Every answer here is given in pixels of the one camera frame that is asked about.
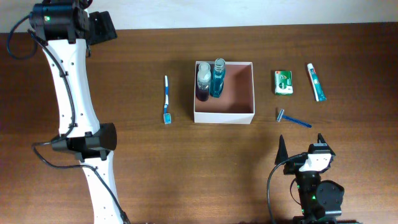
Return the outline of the white and teal toothpaste tube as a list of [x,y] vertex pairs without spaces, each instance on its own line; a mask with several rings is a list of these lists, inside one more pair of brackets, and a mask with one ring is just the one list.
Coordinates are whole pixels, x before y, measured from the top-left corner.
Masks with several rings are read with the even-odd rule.
[[315,100],[316,101],[326,101],[327,98],[323,92],[318,75],[317,75],[312,63],[309,63],[307,65],[307,70],[308,70],[308,74],[310,75],[310,79],[311,79],[311,83],[312,83],[312,87],[313,87],[313,91],[314,91],[314,95],[315,95]]

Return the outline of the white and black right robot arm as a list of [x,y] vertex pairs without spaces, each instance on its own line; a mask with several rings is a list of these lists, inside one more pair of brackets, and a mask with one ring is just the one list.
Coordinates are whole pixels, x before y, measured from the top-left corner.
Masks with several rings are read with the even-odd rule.
[[294,175],[299,194],[301,216],[295,216],[292,223],[338,223],[342,214],[341,204],[345,189],[332,180],[322,180],[335,158],[335,153],[318,134],[317,142],[309,145],[308,151],[289,157],[283,136],[279,137],[279,147],[275,166],[284,167],[284,175]]

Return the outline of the teal mouthwash bottle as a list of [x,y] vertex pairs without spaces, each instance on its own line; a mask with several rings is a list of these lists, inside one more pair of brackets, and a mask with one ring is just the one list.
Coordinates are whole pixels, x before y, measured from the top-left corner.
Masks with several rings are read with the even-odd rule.
[[218,58],[215,60],[212,81],[211,81],[211,96],[219,98],[222,94],[224,87],[224,77],[226,74],[226,62],[223,58]]

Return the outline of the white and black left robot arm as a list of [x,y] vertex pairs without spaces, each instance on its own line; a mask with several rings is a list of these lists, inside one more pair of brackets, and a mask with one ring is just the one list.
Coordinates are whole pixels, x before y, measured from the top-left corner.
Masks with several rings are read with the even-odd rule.
[[113,123],[100,123],[86,72],[90,46],[117,38],[109,12],[91,12],[91,1],[43,1],[29,14],[30,34],[42,47],[52,72],[60,124],[47,144],[78,161],[59,169],[81,169],[86,177],[95,223],[129,223],[117,195]]

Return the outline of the green soap box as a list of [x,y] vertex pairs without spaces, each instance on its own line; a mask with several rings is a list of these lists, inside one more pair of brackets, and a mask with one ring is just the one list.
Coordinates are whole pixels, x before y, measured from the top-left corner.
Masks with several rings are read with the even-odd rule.
[[274,93],[276,95],[292,95],[293,85],[292,85],[292,72],[285,70],[276,70],[274,73]]

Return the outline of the clear bottle with purple liquid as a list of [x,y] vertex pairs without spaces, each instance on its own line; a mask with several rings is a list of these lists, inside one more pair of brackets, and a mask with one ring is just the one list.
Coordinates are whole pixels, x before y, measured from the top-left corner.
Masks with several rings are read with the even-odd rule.
[[196,96],[200,101],[207,101],[210,95],[211,66],[202,62],[198,66]]

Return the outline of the white open cardboard box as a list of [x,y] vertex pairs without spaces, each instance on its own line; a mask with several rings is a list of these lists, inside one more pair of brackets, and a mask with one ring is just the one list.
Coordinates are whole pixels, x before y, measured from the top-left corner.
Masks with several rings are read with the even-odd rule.
[[256,112],[253,64],[226,62],[221,96],[206,101],[193,98],[195,123],[250,124]]

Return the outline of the blue and white toothbrush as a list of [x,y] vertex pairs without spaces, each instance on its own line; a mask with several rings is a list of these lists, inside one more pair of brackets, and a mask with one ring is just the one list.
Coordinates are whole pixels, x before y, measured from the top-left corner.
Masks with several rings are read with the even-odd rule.
[[171,124],[172,117],[171,114],[167,112],[169,106],[169,79],[167,75],[164,77],[164,83],[165,83],[164,123]]

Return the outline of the blue disposable razor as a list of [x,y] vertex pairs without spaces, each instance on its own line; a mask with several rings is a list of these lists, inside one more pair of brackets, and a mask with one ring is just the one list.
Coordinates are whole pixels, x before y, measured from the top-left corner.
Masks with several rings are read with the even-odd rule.
[[285,120],[287,120],[287,121],[290,121],[290,122],[292,122],[292,123],[295,123],[295,124],[299,124],[299,125],[304,126],[304,127],[306,127],[306,128],[311,128],[311,127],[312,127],[311,124],[308,124],[308,123],[306,123],[306,122],[304,122],[304,121],[301,121],[301,120],[299,120],[299,119],[292,118],[292,117],[290,117],[290,116],[285,115],[285,110],[284,110],[284,109],[281,109],[281,110],[279,111],[279,114],[278,114],[277,117],[276,117],[276,121],[277,121],[277,122],[281,122],[283,119],[285,119]]

